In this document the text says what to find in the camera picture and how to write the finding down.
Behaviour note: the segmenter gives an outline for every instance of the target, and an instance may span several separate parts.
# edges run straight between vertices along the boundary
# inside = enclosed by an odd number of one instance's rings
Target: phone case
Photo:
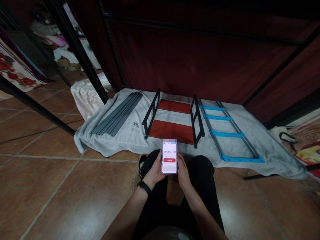
[[[177,144],[177,150],[176,150],[176,159],[178,158],[178,144]],[[178,159],[176,160],[176,169],[177,171],[175,173],[164,173],[162,172],[162,162],[163,162],[163,142],[162,142],[162,155],[161,155],[161,173],[162,174],[166,174],[166,175],[174,175],[174,174],[177,174],[178,173]]]

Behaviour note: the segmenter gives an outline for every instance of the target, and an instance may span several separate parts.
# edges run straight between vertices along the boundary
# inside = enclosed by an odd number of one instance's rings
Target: black cable
[[[80,122],[80,121],[84,121],[84,119],[72,121],[72,122],[69,122],[69,123]],[[7,142],[11,142],[11,141],[14,141],[14,140],[17,140],[17,139],[21,139],[21,138],[25,138],[25,137],[30,137],[30,136],[33,136],[33,135],[36,135],[36,134],[48,132],[48,131],[51,131],[51,130],[57,129],[57,128],[59,128],[59,127],[51,128],[51,129],[49,129],[49,130],[45,130],[45,131],[42,131],[42,132],[37,132],[37,133],[29,134],[29,135],[23,136],[23,137],[18,137],[18,138],[10,139],[10,140],[4,141],[4,142],[0,142],[0,144],[7,143]]]

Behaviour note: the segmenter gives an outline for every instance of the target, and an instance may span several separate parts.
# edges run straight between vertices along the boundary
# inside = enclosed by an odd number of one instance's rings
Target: floral fabric
[[[37,79],[32,70],[0,39],[0,75],[24,92],[48,84]]]

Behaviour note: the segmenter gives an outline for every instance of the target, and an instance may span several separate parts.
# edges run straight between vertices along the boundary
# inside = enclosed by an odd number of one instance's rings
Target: knee
[[[160,149],[157,149],[157,150],[152,151],[150,154],[156,154],[156,155],[158,155],[159,152],[160,152]]]
[[[196,156],[193,160],[195,164],[198,166],[198,168],[207,169],[207,170],[212,169],[214,173],[214,168],[212,166],[212,163],[207,157],[200,155],[200,156]]]

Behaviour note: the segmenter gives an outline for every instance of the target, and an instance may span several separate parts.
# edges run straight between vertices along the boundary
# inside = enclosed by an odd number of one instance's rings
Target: hand
[[[154,161],[151,169],[143,178],[143,181],[148,185],[148,187],[151,190],[154,188],[154,185],[156,185],[157,182],[161,181],[167,176],[166,174],[161,173],[161,155],[162,150],[160,150],[157,159]]]
[[[183,159],[183,156],[178,153],[178,179],[179,179],[179,185],[182,188],[183,191],[187,190],[188,188],[192,187],[192,184],[190,182],[189,173],[187,169],[187,165]]]

